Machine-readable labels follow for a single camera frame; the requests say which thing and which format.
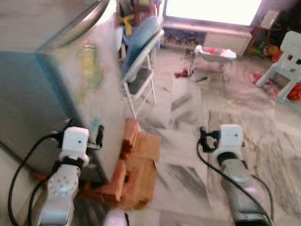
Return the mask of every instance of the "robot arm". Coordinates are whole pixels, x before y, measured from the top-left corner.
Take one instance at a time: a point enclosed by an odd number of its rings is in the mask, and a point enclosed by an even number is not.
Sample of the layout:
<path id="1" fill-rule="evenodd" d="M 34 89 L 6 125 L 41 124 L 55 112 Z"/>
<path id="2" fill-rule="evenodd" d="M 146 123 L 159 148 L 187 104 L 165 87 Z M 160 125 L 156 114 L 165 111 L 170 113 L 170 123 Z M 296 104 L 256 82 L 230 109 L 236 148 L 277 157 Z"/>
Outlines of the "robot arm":
<path id="1" fill-rule="evenodd" d="M 78 191 L 80 170 L 89 163 L 86 155 L 89 130 L 69 127 L 63 136 L 61 164 L 48 181 L 48 197 L 40 214 L 39 226 L 69 226 Z"/>
<path id="2" fill-rule="evenodd" d="M 269 199 L 267 191 L 252 176 L 245 163 L 240 160 L 243 144 L 241 126 L 221 125 L 220 131 L 207 133 L 204 128 L 201 128 L 200 132 L 201 137 L 198 143 L 202 145 L 203 152 L 213 154 L 214 164 L 219 166 L 220 171 L 247 191 L 257 202 L 265 203 L 265 200 Z M 208 145 L 207 137 L 216 139 L 214 148 Z M 269 226 L 271 224 L 263 216 L 262 208 L 229 180 L 223 178 L 222 187 L 227 195 L 231 215 L 236 226 Z"/>

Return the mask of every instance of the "bright window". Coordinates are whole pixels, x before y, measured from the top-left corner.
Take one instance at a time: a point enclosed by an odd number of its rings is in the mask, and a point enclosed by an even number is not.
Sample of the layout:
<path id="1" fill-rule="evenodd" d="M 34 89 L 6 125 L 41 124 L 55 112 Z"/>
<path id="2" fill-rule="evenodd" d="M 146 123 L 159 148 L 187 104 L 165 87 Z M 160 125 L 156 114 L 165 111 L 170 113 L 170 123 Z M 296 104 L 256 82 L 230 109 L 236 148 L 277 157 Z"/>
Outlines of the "bright window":
<path id="1" fill-rule="evenodd" d="M 250 25 L 261 0 L 167 0 L 166 15 Z"/>

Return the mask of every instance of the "red cloth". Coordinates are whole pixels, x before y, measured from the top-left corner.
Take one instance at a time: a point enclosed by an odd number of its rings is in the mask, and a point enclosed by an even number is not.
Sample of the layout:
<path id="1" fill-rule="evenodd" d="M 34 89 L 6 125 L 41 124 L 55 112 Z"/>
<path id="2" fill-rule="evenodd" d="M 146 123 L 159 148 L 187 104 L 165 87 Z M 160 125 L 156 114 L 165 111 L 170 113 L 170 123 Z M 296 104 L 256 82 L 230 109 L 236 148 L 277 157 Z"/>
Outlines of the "red cloth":
<path id="1" fill-rule="evenodd" d="M 174 75 L 175 75 L 176 78 L 180 78 L 180 77 L 187 78 L 188 77 L 188 70 L 184 69 L 180 73 L 174 73 Z"/>
<path id="2" fill-rule="evenodd" d="M 214 47 L 211 47 L 208 52 L 212 54 L 218 54 L 218 50 Z"/>
<path id="3" fill-rule="evenodd" d="M 248 74 L 248 77 L 250 78 L 250 80 L 253 84 L 256 84 L 256 82 L 263 76 L 263 74 L 264 74 L 264 72 L 262 72 L 262 73 L 251 72 Z M 267 80 L 266 84 L 270 85 L 271 81 Z"/>
<path id="4" fill-rule="evenodd" d="M 287 98 L 292 101 L 299 101 L 301 99 L 300 83 L 296 83 L 292 91 L 287 95 Z"/>

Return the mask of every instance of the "wire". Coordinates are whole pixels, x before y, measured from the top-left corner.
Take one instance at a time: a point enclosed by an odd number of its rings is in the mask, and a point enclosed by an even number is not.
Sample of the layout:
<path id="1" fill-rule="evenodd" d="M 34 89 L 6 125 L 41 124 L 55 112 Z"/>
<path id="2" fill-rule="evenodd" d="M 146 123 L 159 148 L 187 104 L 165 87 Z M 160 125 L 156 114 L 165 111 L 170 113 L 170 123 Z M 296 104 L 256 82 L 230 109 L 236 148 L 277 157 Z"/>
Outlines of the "wire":
<path id="1" fill-rule="evenodd" d="M 258 180 L 260 183 L 262 183 L 264 188 L 267 190 L 267 192 L 269 194 L 269 202 L 270 202 L 270 206 L 271 206 L 271 219 L 272 219 L 272 221 L 274 221 L 274 200 L 273 200 L 272 192 L 270 191 L 269 187 L 267 186 L 267 184 L 263 180 L 261 180 L 260 178 L 258 178 L 255 175 L 252 175 L 252 177 L 254 179 Z"/>
<path id="2" fill-rule="evenodd" d="M 28 226 L 32 226 L 32 205 L 33 205 L 33 200 L 34 200 L 34 196 L 36 195 L 37 191 L 39 190 L 39 188 L 46 182 L 48 181 L 52 175 L 55 172 L 51 173 L 49 176 L 47 176 L 47 178 L 45 178 L 44 180 L 40 181 L 36 187 L 34 188 L 32 195 L 30 197 L 29 200 L 29 206 L 28 206 L 28 214 L 27 214 L 27 222 L 28 222 Z"/>
<path id="3" fill-rule="evenodd" d="M 241 185 L 239 185 L 238 183 L 236 183 L 233 179 L 231 179 L 230 177 L 228 177 L 226 174 L 224 174 L 223 172 L 221 172 L 219 169 L 217 169 L 216 167 L 214 167 L 213 165 L 211 165 L 210 163 L 208 163 L 200 154 L 199 152 L 199 145 L 200 143 L 197 143 L 197 154 L 199 159 L 205 164 L 207 165 L 209 168 L 213 169 L 215 172 L 217 172 L 218 174 L 220 174 L 222 177 L 224 177 L 227 181 L 229 181 L 230 183 L 232 183 L 235 187 L 237 187 L 240 191 L 242 191 L 246 196 L 248 196 L 259 208 L 260 210 L 263 212 L 264 216 L 267 218 L 269 225 L 270 226 L 274 226 L 273 221 L 271 219 L 271 217 L 267 214 L 267 212 L 265 211 L 265 209 L 262 207 L 262 205 L 250 194 L 248 193 Z"/>
<path id="4" fill-rule="evenodd" d="M 49 138 L 54 137 L 55 134 L 49 134 L 46 136 L 41 137 L 30 149 L 29 153 L 26 155 L 26 157 L 24 158 L 24 160 L 21 162 L 21 164 L 19 165 L 18 169 L 15 172 L 15 175 L 11 181 L 10 184 L 10 188 L 9 188 L 9 192 L 8 192 L 8 215 L 9 215 L 9 219 L 12 223 L 13 226 L 19 226 L 14 213 L 13 213 L 13 209 L 12 209 L 12 197 L 13 197 L 13 191 L 14 191 L 14 186 L 16 183 L 16 179 L 21 171 L 21 169 L 23 168 L 23 166 L 26 164 L 26 162 L 28 161 L 28 159 L 31 157 L 32 153 L 34 152 L 34 150 L 39 146 L 40 143 L 42 143 L 44 140 L 47 140 Z"/>

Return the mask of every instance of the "marble floor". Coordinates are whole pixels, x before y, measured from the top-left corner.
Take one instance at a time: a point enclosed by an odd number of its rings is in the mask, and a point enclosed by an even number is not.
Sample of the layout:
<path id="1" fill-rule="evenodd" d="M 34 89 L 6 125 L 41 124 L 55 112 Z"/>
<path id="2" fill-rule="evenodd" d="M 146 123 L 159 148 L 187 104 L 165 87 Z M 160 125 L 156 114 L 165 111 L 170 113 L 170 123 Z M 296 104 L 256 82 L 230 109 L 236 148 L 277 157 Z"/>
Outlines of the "marble floor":
<path id="1" fill-rule="evenodd" d="M 301 221 L 301 108 L 276 103 L 268 90 L 255 87 L 249 72 L 264 72 L 271 63 L 243 57 L 219 72 L 196 70 L 191 78 L 174 77 L 188 65 L 183 51 L 161 49 L 155 64 L 157 104 L 149 97 L 138 115 L 142 131 L 162 136 L 157 181 L 148 208 L 130 211 L 135 226 L 233 225 L 221 178 L 197 159 L 198 129 L 220 124 L 243 127 L 243 156 L 250 171 L 270 187 L 275 224 Z M 216 68 L 201 59 L 197 68 Z M 198 81 L 209 76 L 210 81 Z M 125 104 L 125 114 L 131 113 Z"/>

